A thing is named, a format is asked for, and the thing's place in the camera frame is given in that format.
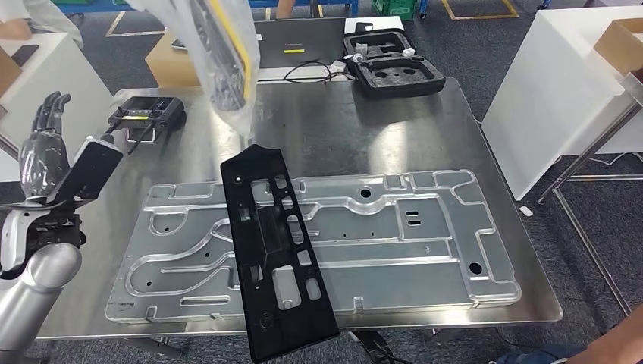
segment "clear plastic bag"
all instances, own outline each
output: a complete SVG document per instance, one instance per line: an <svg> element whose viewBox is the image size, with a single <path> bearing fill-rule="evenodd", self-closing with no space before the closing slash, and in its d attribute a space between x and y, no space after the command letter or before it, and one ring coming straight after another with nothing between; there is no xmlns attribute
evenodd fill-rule
<svg viewBox="0 0 643 364"><path fill-rule="evenodd" d="M127 0L156 16L187 47L219 117L252 137L259 45L247 0Z"/></svg>

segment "open case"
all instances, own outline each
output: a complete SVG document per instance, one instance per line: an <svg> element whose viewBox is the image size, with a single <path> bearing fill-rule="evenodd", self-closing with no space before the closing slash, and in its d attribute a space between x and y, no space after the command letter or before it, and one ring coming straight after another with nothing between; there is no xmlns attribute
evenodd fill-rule
<svg viewBox="0 0 643 364"><path fill-rule="evenodd" d="M403 30L372 30L347 34L344 53L356 53L356 45L366 44L365 59L351 64L351 71L364 93L371 98L411 97L440 92L446 79L426 58L405 57L402 51L415 48Z"/></svg>

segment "stainless steel table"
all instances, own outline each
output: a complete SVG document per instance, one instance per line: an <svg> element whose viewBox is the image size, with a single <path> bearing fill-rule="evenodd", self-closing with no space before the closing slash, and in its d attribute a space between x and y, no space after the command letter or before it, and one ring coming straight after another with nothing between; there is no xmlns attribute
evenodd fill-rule
<svg viewBox="0 0 643 364"><path fill-rule="evenodd" d="M127 89L131 96L176 96L186 104L185 128L126 157L98 201L80 210L88 243L83 267L47 318L39 338L151 337L228 334L243 320L174 324L116 324L105 305L127 248L136 215L153 184L221 180L219 165L247 142L211 112L198 88ZM281 83L258 87L256 142L281 148L291 177L399 173L465 168L478 178L522 286L511 306L340 317L342 328L479 327L551 322L562 310L527 237L460 85L441 93L370 101L352 82ZM95 120L97 134L106 122ZM118 135L117 143L123 143Z"/></svg>

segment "black cable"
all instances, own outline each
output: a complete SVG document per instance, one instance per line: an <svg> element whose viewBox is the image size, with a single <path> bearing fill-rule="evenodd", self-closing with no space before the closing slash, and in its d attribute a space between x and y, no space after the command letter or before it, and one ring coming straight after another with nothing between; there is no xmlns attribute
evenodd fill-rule
<svg viewBox="0 0 643 364"><path fill-rule="evenodd" d="M288 78L288 76L290 76L295 70L297 70L297 69L299 69L301 67L307 66L309 64L319 64L321 66L324 66L324 68L326 68L326 72L328 72L328 74L323 78L320 78L320 77L307 77L307 78L300 78L298 80L293 80L293 79ZM317 82L324 82L325 83L325 82L333 80L333 78L335 78L337 76L340 76L340 75L352 76L352 74L350 74L350 73L348 73L346 71L331 72L331 69L329 68L329 66L327 66L323 62L320 62L319 60L315 59L313 61L302 62L301 64L298 64L297 66L293 67L293 69L288 71L288 73L286 73L286 75L284 76L284 81L288 81L288 82L291 82L291 83L317 83Z"/></svg>
<svg viewBox="0 0 643 364"><path fill-rule="evenodd" d="M560 356L558 356L558 355L553 355L552 353L550 353L549 351L546 351L546 350L545 350L545 349L543 349L542 347L536 347L536 346L534 346L534 345L527 345L527 344L516 344L516 343L512 343L511 341L509 341L509 340L505 339L505 338L504 338L504 336L502 336L502 334L500 333L500 329L499 329L499 328L495 328L495 329L496 329L496 334L498 334L498 337L499 337L502 341L504 341L504 342L505 342L505 344L509 344L509 345L511 345L512 347L528 347L528 348L530 348L530 349L535 349L535 350L539 350L539 351L541 351L541 352L543 352L543 353L546 353L547 355L552 356L552 357L553 357L553 358L555 358L556 360L560 360L560 359L562 359Z"/></svg>
<svg viewBox="0 0 643 364"><path fill-rule="evenodd" d="M400 359L398 357L390 355L389 353L386 352L386 350L382 349L378 343L374 343L374 344L376 346L375 349L377 349L377 351L379 351L380 354L382 354L383 356L386 356L388 359L393 360L394 362L401 362L402 364L412 364L408 360Z"/></svg>

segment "metal table frame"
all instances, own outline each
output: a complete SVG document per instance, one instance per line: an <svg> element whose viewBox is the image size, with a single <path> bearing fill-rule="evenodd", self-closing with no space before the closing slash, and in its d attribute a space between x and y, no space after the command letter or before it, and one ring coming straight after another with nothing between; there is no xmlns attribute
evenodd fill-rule
<svg viewBox="0 0 643 364"><path fill-rule="evenodd" d="M620 289L616 285L612 274L607 269L607 266L601 259L594 244L589 239L587 233L583 229L580 221L574 215L574 211L565 199L560 187L566 182L598 182L598 181L622 181L622 180L643 180L643 174L609 174L609 175L574 175L584 163L590 159L601 147L603 147L616 133L619 132L632 118L643 109L643 83L636 78L633 74L627 74L621 85L626 92L632 97L632 101L627 105L625 110L616 118L608 127L599 135L590 145L576 158L576 160L563 171L554 182L542 193L538 198L538 203L542 204L544 199L552 193L561 207L565 211L567 218L572 223L576 233L579 235L583 246L587 250L591 260L596 265L596 268L601 273L601 276L610 288L614 299L625 315L632 313L626 299L623 297Z"/></svg>

